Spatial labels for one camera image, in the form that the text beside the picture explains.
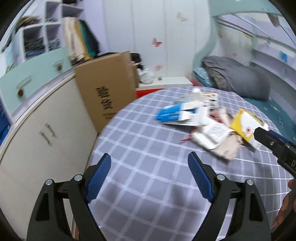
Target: black tool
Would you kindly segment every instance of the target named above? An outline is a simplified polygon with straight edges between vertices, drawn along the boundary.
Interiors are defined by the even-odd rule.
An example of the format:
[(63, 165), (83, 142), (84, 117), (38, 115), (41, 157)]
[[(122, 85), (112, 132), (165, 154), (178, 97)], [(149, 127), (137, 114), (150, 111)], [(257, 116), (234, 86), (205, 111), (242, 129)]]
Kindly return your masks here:
[[(278, 164), (286, 169), (293, 177), (296, 177), (296, 146), (293, 143), (274, 131), (266, 131), (260, 127), (254, 131), (254, 138), (270, 149), (278, 158)], [(296, 214), (293, 209), (295, 199), (296, 182), (293, 183), (290, 192), (289, 205), (285, 210), (285, 220), (272, 232), (272, 240), (296, 240)]]
[[(223, 240), (271, 240), (266, 212), (252, 180), (239, 183), (228, 180), (222, 174), (217, 175), (194, 152), (188, 156), (188, 165), (203, 197), (212, 203), (193, 241), (216, 241), (231, 198), (236, 198), (236, 204)], [(67, 223), (63, 198), (70, 200), (79, 240), (106, 241), (87, 204), (97, 197), (110, 167), (111, 157), (104, 154), (99, 163), (90, 166), (84, 175), (76, 175), (62, 183), (48, 179), (33, 209), (27, 241), (74, 240)]]

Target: pink butterfly sticker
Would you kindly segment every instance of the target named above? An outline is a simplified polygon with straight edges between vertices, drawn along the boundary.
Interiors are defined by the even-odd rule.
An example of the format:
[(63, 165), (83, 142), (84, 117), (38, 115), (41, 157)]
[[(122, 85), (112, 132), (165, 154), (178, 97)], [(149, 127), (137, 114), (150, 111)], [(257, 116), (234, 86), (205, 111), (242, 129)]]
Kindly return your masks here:
[(160, 71), (163, 68), (162, 65), (156, 65), (153, 69), (153, 71)]
[(162, 42), (157, 42), (157, 39), (153, 38), (153, 41), (151, 44), (154, 45), (154, 47), (159, 47), (160, 45), (162, 45)]

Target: screw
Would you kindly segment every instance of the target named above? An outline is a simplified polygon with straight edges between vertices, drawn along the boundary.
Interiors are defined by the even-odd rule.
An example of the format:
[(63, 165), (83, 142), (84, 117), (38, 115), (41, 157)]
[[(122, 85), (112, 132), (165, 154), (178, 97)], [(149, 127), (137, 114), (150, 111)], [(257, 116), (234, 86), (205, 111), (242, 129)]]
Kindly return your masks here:
[(47, 179), (45, 182), (46, 185), (50, 186), (52, 184), (52, 180), (51, 179)]
[(82, 176), (81, 176), (81, 175), (76, 175), (76, 176), (74, 177), (74, 180), (75, 180), (75, 181), (81, 181), (81, 180), (82, 180)]
[(223, 180), (225, 180), (225, 176), (222, 175), (222, 174), (218, 174), (218, 175), (217, 175), (217, 179), (218, 179), (219, 181), (223, 181)]
[(253, 180), (248, 179), (248, 180), (247, 180), (247, 184), (248, 184), (249, 186), (252, 186), (252, 185), (254, 184), (254, 182), (253, 182)]

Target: blue gripper pad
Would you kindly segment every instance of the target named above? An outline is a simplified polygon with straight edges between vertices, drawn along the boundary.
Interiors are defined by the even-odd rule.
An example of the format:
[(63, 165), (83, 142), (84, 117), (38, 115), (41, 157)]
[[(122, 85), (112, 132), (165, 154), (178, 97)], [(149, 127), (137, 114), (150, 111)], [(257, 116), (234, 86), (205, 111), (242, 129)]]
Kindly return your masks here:
[(206, 198), (209, 202), (212, 202), (214, 199), (212, 182), (207, 176), (202, 165), (203, 163), (199, 160), (194, 152), (191, 152), (188, 155), (188, 166), (202, 196)]
[(106, 176), (111, 168), (111, 156), (105, 154), (105, 157), (99, 161), (99, 167), (89, 180), (87, 184), (87, 192), (85, 200), (87, 203), (90, 203), (91, 200), (96, 199), (99, 191), (106, 179)]

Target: hand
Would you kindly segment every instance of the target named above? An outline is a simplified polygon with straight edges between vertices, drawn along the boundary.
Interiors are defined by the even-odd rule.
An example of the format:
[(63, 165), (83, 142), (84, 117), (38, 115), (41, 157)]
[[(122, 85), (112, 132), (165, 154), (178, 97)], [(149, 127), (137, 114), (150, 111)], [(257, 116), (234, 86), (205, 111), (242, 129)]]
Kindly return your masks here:
[[(290, 180), (288, 182), (288, 187), (290, 189), (292, 189), (293, 186), (293, 182), (295, 181), (295, 179)], [(288, 208), (289, 205), (289, 198), (290, 198), (290, 193), (288, 193), (284, 199), (283, 199), (283, 205), (281, 207), (281, 209), (279, 210), (278, 215), (276, 216), (276, 218), (274, 219), (274, 227), (277, 228), (284, 220), (285, 220), (285, 210)], [(296, 200), (294, 201), (294, 211), (296, 212)]]

